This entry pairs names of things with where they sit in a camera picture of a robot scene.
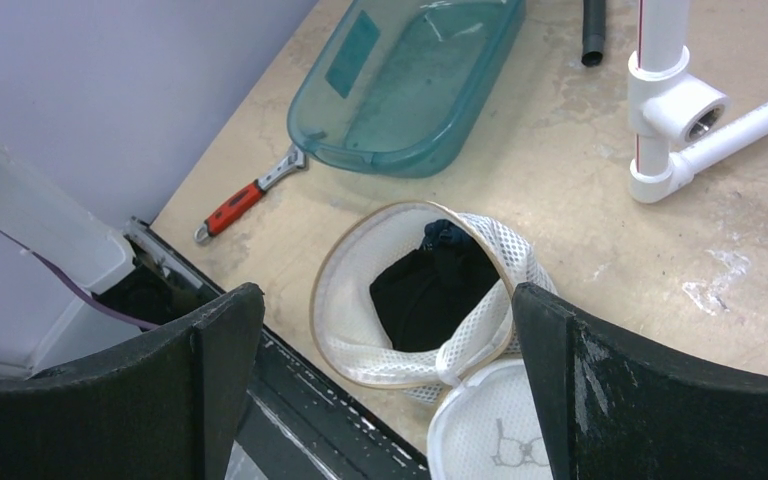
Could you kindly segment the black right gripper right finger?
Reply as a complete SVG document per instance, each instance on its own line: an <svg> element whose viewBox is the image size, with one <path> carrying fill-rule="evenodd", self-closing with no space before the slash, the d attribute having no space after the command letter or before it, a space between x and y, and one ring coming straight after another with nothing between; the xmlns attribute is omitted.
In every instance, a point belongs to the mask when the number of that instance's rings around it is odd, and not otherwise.
<svg viewBox="0 0 768 480"><path fill-rule="evenodd" d="M602 320L533 284L512 312L557 479L768 479L768 376Z"/></svg>

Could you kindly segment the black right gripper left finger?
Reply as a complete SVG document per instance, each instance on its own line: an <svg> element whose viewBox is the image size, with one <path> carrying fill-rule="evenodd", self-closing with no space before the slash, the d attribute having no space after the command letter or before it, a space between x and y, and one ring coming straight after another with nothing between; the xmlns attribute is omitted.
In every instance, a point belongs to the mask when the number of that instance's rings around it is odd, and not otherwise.
<svg viewBox="0 0 768 480"><path fill-rule="evenodd" d="M26 380L0 380L0 479L221 479L265 316L243 284Z"/></svg>

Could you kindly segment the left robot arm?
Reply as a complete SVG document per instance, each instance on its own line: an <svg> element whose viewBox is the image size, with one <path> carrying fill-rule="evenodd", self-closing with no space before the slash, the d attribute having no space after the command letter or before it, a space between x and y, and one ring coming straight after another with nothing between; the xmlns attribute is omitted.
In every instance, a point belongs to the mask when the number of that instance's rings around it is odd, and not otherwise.
<svg viewBox="0 0 768 480"><path fill-rule="evenodd" d="M37 372L137 336L99 297L133 269L124 233L152 222L189 164L90 156L34 162L0 144L0 379Z"/></svg>

